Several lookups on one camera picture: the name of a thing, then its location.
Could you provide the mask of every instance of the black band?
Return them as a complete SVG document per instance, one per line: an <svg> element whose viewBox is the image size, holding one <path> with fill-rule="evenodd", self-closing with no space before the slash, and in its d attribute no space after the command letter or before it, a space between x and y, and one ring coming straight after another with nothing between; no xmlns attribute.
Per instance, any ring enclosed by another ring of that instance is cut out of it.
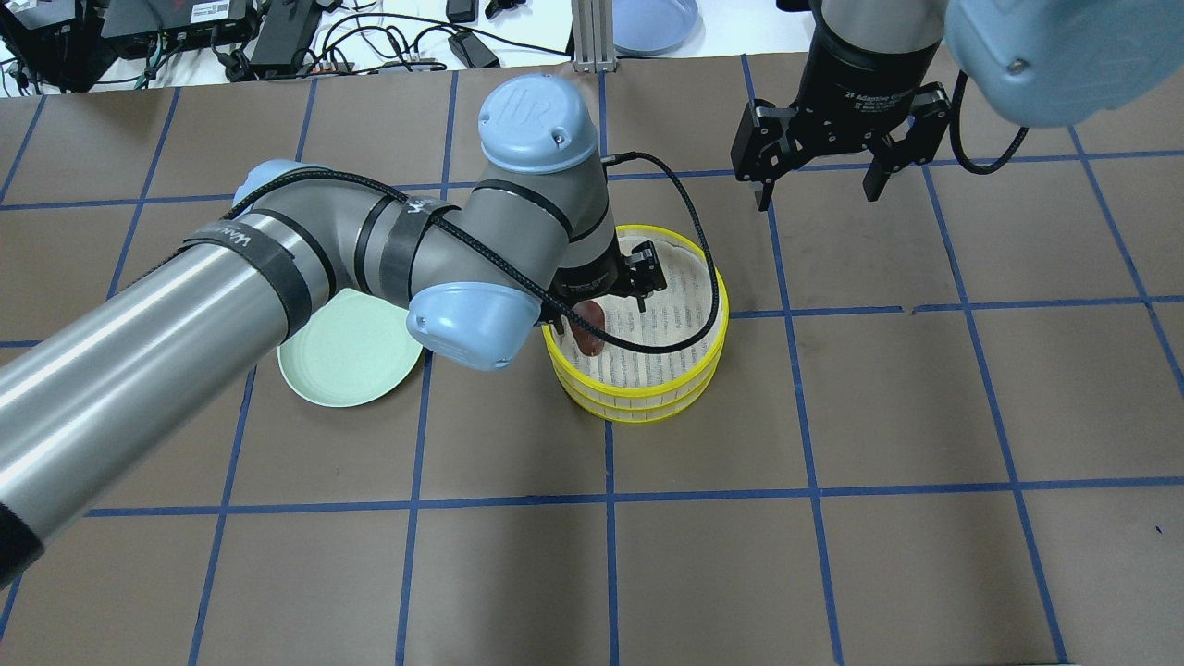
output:
<svg viewBox="0 0 1184 666"><path fill-rule="evenodd" d="M411 302L411 269L427 228L438 216L458 210L458 206L431 197L407 199L399 218L394 220L394 228L382 246L382 258L379 260L378 271L382 276L382 294L386 297L399 297L405 293L407 302Z"/></svg>
<svg viewBox="0 0 1184 666"><path fill-rule="evenodd" d="M371 233L374 232L374 223L378 222L379 216L386 212L386 207L393 200L393 197L382 197L374 204L371 212L366 214L366 220L362 222L362 229L358 233L358 244L354 245L354 278L358 280L358 286L366 294L373 294L369 282L366 281L366 249L369 246Z"/></svg>
<svg viewBox="0 0 1184 666"><path fill-rule="evenodd" d="M477 184L476 187L472 188L474 192L476 192L477 190L501 190L502 192L509 192L510 194L517 194L519 197L522 197L527 201L530 201L532 204L546 211L546 213L549 214L551 217L555 218L555 222L558 222L559 225L562 226L565 231L567 231L567 237L571 238L572 220L567 219L567 216L564 214L564 211L559 210L559 206L551 203L551 199L543 197L542 194L535 192L534 190L530 190L529 187L522 187L517 182L510 182L509 180L497 180L497 179L482 180L481 182Z"/></svg>
<svg viewBox="0 0 1184 666"><path fill-rule="evenodd" d="M578 243L578 242L587 238L588 236L596 233L596 230L600 229L600 225L604 224L604 218L606 218L606 217L609 217L609 199L607 198L605 198L605 200L604 200L604 211L600 213L600 219L597 219L596 224L593 224L591 229L585 230L584 233L580 233L579 236L572 236L571 238L567 239L567 242L568 243Z"/></svg>
<svg viewBox="0 0 1184 666"><path fill-rule="evenodd" d="M0 589L8 587L41 553L45 544L7 506L0 504Z"/></svg>
<svg viewBox="0 0 1184 666"><path fill-rule="evenodd" d="M333 295L337 293L337 271L333 269L333 262L329 261L329 254L324 251L324 245L322 245L321 242L308 231L308 229L304 229L304 225L284 213L271 209L256 207L251 209L250 212L275 218L276 222L283 224L288 229L291 229L295 235L300 236L301 241L308 243L308 246L313 249L313 254L321 261L321 268L324 269L324 277L329 281L329 297L332 299Z"/></svg>
<svg viewBox="0 0 1184 666"><path fill-rule="evenodd" d="M313 296L308 283L287 248L266 233L232 219L220 219L198 230L181 244L191 248L212 243L233 250L259 271L276 290L288 316L288 335L300 331L313 316Z"/></svg>

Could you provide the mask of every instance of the yellow basket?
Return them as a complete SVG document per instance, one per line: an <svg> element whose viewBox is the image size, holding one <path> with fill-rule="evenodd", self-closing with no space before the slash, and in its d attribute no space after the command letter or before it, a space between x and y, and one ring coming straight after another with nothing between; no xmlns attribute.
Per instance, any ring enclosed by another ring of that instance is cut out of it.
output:
<svg viewBox="0 0 1184 666"><path fill-rule="evenodd" d="M648 239L662 241L675 248L690 250L700 258L704 258L697 245L674 231L641 224L618 226L617 231L622 237L642 236ZM564 356L554 331L552 327L545 326L542 334L547 353L551 356L552 367L554 367L564 391L575 404L587 411L619 423L662 421L690 406L715 376L728 329L731 314L728 293L719 270L715 271L715 277L720 284L720 303L714 338L710 339L707 352L682 374L654 386L614 386L590 377Z"/></svg>

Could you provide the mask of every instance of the blue joint cap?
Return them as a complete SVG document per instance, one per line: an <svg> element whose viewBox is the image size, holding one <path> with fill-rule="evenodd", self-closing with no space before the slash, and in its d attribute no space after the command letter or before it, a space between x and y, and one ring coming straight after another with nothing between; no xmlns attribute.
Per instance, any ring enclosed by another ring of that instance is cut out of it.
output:
<svg viewBox="0 0 1184 666"><path fill-rule="evenodd" d="M416 294L407 310L407 331L420 345L488 372L514 360L542 307L502 284L449 282Z"/></svg>
<svg viewBox="0 0 1184 666"><path fill-rule="evenodd" d="M327 168L321 165L307 165L304 162L296 162L292 160L268 160L262 165L252 168L250 173L246 174L246 180L243 185L234 191L233 205L238 205L239 201L246 198L247 194L255 192L259 187L271 182L272 180L279 178L285 173L294 171L300 171L302 168Z"/></svg>
<svg viewBox="0 0 1184 666"><path fill-rule="evenodd" d="M579 90L566 81L529 73L498 85L477 116L481 149L515 173L555 173L592 156L599 142Z"/></svg>

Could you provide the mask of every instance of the metal post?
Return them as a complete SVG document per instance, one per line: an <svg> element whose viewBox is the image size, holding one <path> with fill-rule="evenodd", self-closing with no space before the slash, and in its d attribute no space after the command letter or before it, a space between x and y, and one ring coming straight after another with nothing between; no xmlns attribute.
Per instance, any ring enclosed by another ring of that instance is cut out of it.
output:
<svg viewBox="0 0 1184 666"><path fill-rule="evenodd" d="M578 72L617 71L617 46L612 41L612 0L572 0L572 34Z"/></svg>

